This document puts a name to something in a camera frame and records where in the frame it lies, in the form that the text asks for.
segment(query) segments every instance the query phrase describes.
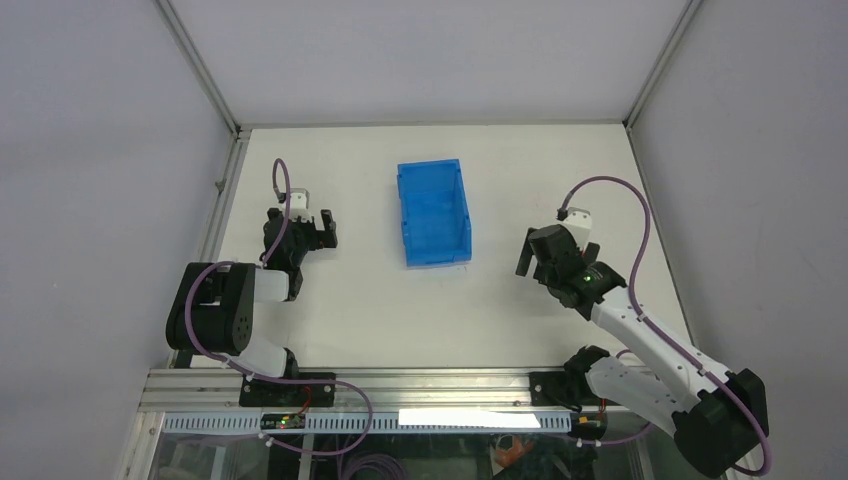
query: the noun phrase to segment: blue plastic bin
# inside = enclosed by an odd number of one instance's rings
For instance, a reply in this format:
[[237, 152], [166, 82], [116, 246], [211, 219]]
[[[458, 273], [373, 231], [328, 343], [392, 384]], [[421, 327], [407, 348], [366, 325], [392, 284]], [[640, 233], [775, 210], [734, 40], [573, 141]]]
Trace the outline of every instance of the blue plastic bin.
[[398, 193], [407, 266], [471, 260], [471, 218], [459, 160], [398, 164]]

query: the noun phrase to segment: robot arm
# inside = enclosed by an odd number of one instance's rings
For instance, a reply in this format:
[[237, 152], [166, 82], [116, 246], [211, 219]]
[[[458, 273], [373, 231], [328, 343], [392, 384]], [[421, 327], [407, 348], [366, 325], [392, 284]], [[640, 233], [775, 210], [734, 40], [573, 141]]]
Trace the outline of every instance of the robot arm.
[[[600, 247], [588, 243], [586, 231], [591, 216], [576, 209], [561, 213], [560, 223], [528, 230], [516, 274], [524, 276], [535, 256], [534, 279], [564, 307], [619, 339], [656, 375], [637, 372], [598, 347], [584, 347], [564, 365], [567, 378], [577, 384], [569, 386], [573, 395], [564, 402], [579, 405], [580, 398], [591, 392], [623, 405], [672, 436], [696, 470], [711, 478], [721, 476], [759, 440], [740, 410], [705, 373], [712, 372], [739, 397], [767, 435], [762, 381], [747, 369], [731, 373], [649, 312], [637, 315], [624, 279], [596, 261]], [[662, 340], [642, 321], [645, 317], [696, 357], [703, 369], [696, 369]]]

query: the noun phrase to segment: glass panel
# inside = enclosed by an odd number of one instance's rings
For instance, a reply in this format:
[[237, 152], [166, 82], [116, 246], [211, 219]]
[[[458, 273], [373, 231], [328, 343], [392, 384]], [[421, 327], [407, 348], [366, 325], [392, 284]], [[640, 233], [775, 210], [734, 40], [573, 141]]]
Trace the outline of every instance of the glass panel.
[[[303, 443], [300, 436], [279, 438], [296, 446]], [[333, 450], [354, 438], [316, 435], [315, 446]], [[548, 435], [370, 435], [344, 456], [314, 457], [309, 479], [630, 480], [641, 478], [632, 472], [638, 468], [632, 451], [627, 446], [577, 448], [573, 442]], [[406, 476], [391, 475], [389, 457]], [[167, 434], [160, 440], [149, 478], [298, 479], [299, 469], [299, 454], [268, 448], [255, 435]]]
[[269, 449], [256, 435], [163, 434], [150, 480], [266, 480]]

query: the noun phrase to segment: metal frame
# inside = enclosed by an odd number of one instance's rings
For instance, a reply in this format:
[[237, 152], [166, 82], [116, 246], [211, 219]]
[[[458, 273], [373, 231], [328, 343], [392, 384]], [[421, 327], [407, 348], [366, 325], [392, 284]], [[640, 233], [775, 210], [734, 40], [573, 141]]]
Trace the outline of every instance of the metal frame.
[[[623, 123], [628, 135], [648, 102], [654, 87], [665, 72], [669, 61], [677, 50], [683, 35], [700, 9], [703, 0], [689, 0], [676, 26], [669, 35], [650, 75], [642, 86], [638, 97]], [[222, 233], [227, 223], [235, 186], [244, 161], [250, 128], [243, 128], [234, 118], [221, 91], [206, 67], [171, 0], [154, 0], [164, 23], [184, 54], [201, 88], [216, 108], [222, 121], [233, 137], [227, 163], [220, 180], [215, 182], [218, 196], [207, 223], [203, 242], [199, 248], [201, 261], [212, 261], [221, 247]], [[446, 124], [470, 124], [479, 122], [451, 122]], [[529, 123], [578, 123], [578, 122], [529, 122]], [[615, 123], [594, 121], [579, 123]], [[430, 125], [432, 123], [409, 122], [408, 125]], [[280, 127], [309, 127], [318, 125], [279, 125]], [[345, 126], [372, 126], [345, 124]], [[169, 365], [176, 363], [176, 352]], [[333, 369], [338, 379], [349, 381], [363, 388], [373, 401], [375, 410], [394, 412], [402, 407], [414, 406], [466, 406], [496, 409], [500, 411], [554, 411], [557, 407], [533, 407], [530, 404], [529, 371], [558, 370], [558, 368], [495, 368], [495, 369]], [[139, 410], [121, 460], [119, 478], [122, 480], [146, 480], [155, 461], [162, 427], [168, 413], [172, 412], [259, 412], [261, 409], [238, 407], [238, 395], [242, 377], [237, 372], [225, 369], [177, 369], [151, 370], [142, 394]], [[361, 412], [364, 407], [359, 396], [347, 389], [336, 393], [336, 406], [313, 409], [318, 412], [345, 414]], [[596, 411], [587, 408], [588, 412]], [[607, 411], [616, 417], [635, 417], [623, 407], [610, 407]], [[307, 440], [314, 439], [307, 435]], [[651, 480], [650, 458], [644, 441], [628, 446], [634, 473], [639, 478]], [[309, 473], [309, 456], [302, 458], [301, 478]], [[733, 474], [731, 478], [744, 476]]]
[[[302, 368], [301, 372], [326, 369]], [[534, 407], [530, 402], [531, 371], [559, 368], [334, 368], [336, 379], [365, 391], [378, 412], [414, 407], [474, 407], [498, 411], [561, 411], [560, 407]], [[242, 375], [231, 369], [154, 369], [147, 377], [139, 412], [260, 411], [242, 408], [238, 398]], [[336, 390], [335, 406], [315, 412], [364, 412], [359, 395], [347, 388]], [[597, 411], [587, 407], [587, 412]], [[628, 412], [609, 407], [609, 412]]]
[[645, 109], [645, 105], [647, 105], [654, 88], [665, 73], [671, 59], [674, 57], [675, 52], [677, 52], [677, 49], [680, 46], [680, 42], [683, 40], [683, 36], [689, 30], [689, 27], [692, 25], [692, 20], [695, 19], [695, 15], [698, 11], [700, 11], [703, 3], [704, 0], [689, 0], [689, 3], [687, 3], [686, 7], [683, 9], [683, 12], [681, 12], [680, 16], [677, 18], [677, 23], [671, 30], [665, 45], [663, 45], [663, 48], [660, 51], [660, 55], [657, 57], [656, 62], [654, 62], [654, 66], [651, 67], [651, 73], [648, 74], [648, 78], [645, 79], [645, 83], [639, 90], [639, 95], [636, 96], [636, 101], [633, 103], [633, 106], [630, 107], [630, 111], [624, 118], [624, 127], [628, 130], [628, 132], [636, 124], [636, 121]]
[[162, 20], [165, 22], [168, 30], [171, 31], [171, 35], [174, 36], [177, 46], [180, 48], [180, 51], [183, 52], [186, 63], [188, 63], [197, 77], [197, 81], [200, 83], [200, 88], [202, 88], [203, 92], [206, 93], [206, 96], [209, 97], [209, 101], [212, 102], [212, 105], [218, 111], [218, 114], [221, 116], [221, 119], [224, 121], [224, 124], [227, 126], [230, 134], [234, 137], [237, 136], [240, 128], [235, 117], [233, 117], [233, 112], [230, 111], [230, 107], [227, 106], [227, 102], [224, 100], [224, 96], [215, 84], [215, 80], [212, 79], [209, 69], [206, 68], [203, 58], [197, 51], [194, 41], [191, 39], [191, 35], [189, 35], [185, 25], [183, 25], [183, 22], [180, 20], [180, 16], [177, 14], [177, 9], [174, 8], [171, 0], [154, 0], [154, 3], [158, 7], [159, 13], [162, 15]]

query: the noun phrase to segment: purple cable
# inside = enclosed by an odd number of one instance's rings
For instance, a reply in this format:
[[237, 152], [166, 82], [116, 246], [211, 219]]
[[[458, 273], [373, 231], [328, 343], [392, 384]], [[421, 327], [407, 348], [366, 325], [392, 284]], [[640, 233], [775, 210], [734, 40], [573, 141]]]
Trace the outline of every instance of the purple cable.
[[[618, 445], [624, 445], [625, 443], [630, 443], [630, 442], [633, 442], [635, 440], [639, 440], [640, 438], [644, 437], [645, 435], [651, 433], [651, 431], [653, 429], [654, 429], [653, 423], [646, 423], [645, 426], [642, 427], [641, 430], [634, 433], [633, 435], [630, 435], [629, 437], [617, 438], [615, 440], [601, 440], [601, 446], [602, 447], [616, 447]], [[589, 446], [593, 446], [595, 444], [594, 440], [579, 439], [579, 438], [574, 438], [574, 437], [570, 437], [568, 435], [562, 435], [562, 434], [558, 434], [558, 433], [551, 433], [551, 434], [548, 434], [548, 436], [549, 437], [555, 437], [555, 438], [561, 438], [563, 440], [568, 440], [569, 442], [577, 442], [578, 440], [583, 440], [583, 443], [586, 443]]]
[[360, 470], [374, 470], [384, 478], [389, 479], [405, 480], [407, 478], [406, 470], [397, 459], [382, 453], [375, 453], [351, 461], [340, 479], [350, 480]]
[[[683, 358], [685, 358], [689, 363], [694, 365], [695, 368], [697, 368], [698, 370], [704, 370], [704, 364], [701, 363], [700, 360], [698, 360], [694, 355], [686, 351], [685, 348], [683, 348], [679, 343], [675, 342], [673, 338], [671, 338], [670, 336], [668, 336], [668, 334], [662, 331], [662, 329], [660, 329], [657, 324], [655, 324], [650, 318], [645, 316], [645, 312], [644, 310], [642, 310], [642, 307], [639, 306], [639, 301], [636, 298], [636, 273], [639, 270], [639, 265], [642, 263], [642, 257], [645, 256], [645, 250], [648, 248], [648, 235], [651, 232], [651, 209], [648, 207], [648, 201], [645, 200], [644, 195], [642, 195], [642, 193], [630, 182], [627, 182], [626, 180], [622, 180], [617, 177], [610, 177], [605, 175], [589, 177], [586, 180], [583, 180], [582, 182], [575, 185], [574, 188], [572, 188], [571, 191], [568, 192], [568, 195], [565, 196], [565, 200], [562, 202], [562, 209], [566, 210], [568, 208], [568, 203], [571, 201], [571, 197], [574, 196], [577, 190], [580, 190], [586, 184], [597, 181], [608, 181], [627, 187], [627, 189], [633, 192], [633, 194], [636, 195], [636, 198], [639, 199], [639, 203], [642, 204], [642, 211], [645, 214], [645, 231], [642, 234], [642, 243], [641, 245], [639, 245], [639, 253], [636, 254], [636, 260], [633, 262], [632, 270], [630, 270], [630, 281], [628, 282], [629, 284], [627, 286], [627, 293], [630, 297], [630, 304], [633, 307], [633, 310], [636, 312], [637, 315], [642, 317], [642, 321], [645, 323], [645, 325], [647, 325], [648, 328], [651, 329], [651, 331], [656, 333], [657, 336], [663, 339], [663, 341], [667, 343], [672, 349], [674, 349], [674, 351], [679, 353]], [[733, 393], [729, 388], [727, 388], [727, 385], [722, 383], [721, 380], [719, 380], [718, 377], [715, 376], [715, 374], [713, 374], [712, 372], [706, 372], [705, 376], [710, 379], [710, 381], [713, 382], [716, 387], [718, 387], [722, 392], [724, 392], [725, 395], [727, 395], [727, 398], [729, 398], [730, 401], [733, 402], [734, 405], [736, 405], [736, 408], [738, 408], [739, 411], [741, 411], [745, 418], [748, 420], [748, 422], [751, 423], [751, 426], [757, 433], [757, 438], [760, 442], [760, 445], [763, 448], [763, 466], [760, 467], [759, 470], [749, 470], [745, 467], [740, 467], [738, 465], [734, 465], [733, 469], [745, 475], [756, 477], [761, 477], [767, 474], [769, 470], [771, 470], [772, 453], [771, 446], [768, 443], [768, 438], [766, 437], [766, 434], [763, 431], [762, 427], [760, 427], [760, 423], [754, 417], [754, 414], [751, 413], [751, 410], [749, 410], [748, 407], [746, 407], [745, 404], [742, 403], [742, 400], [740, 400], [735, 393]]]
[[283, 233], [285, 233], [286, 228], [289, 226], [289, 214], [291, 213], [291, 183], [289, 182], [289, 169], [286, 168], [286, 162], [283, 161], [282, 158], [278, 158], [274, 160], [274, 168], [271, 170], [271, 183], [274, 185], [274, 194], [277, 195], [277, 198], [280, 198], [280, 188], [277, 186], [277, 166], [283, 167], [283, 178], [286, 182], [286, 202], [285, 202], [285, 212], [283, 213], [283, 226], [280, 227], [280, 233], [277, 234], [277, 238], [274, 239], [274, 243], [271, 244], [271, 247], [268, 248], [268, 251], [262, 254], [260, 260], [262, 260], [262, 267], [265, 268], [268, 266], [268, 259], [271, 258], [271, 255], [277, 249], [277, 246], [280, 245], [280, 242], [283, 241]]

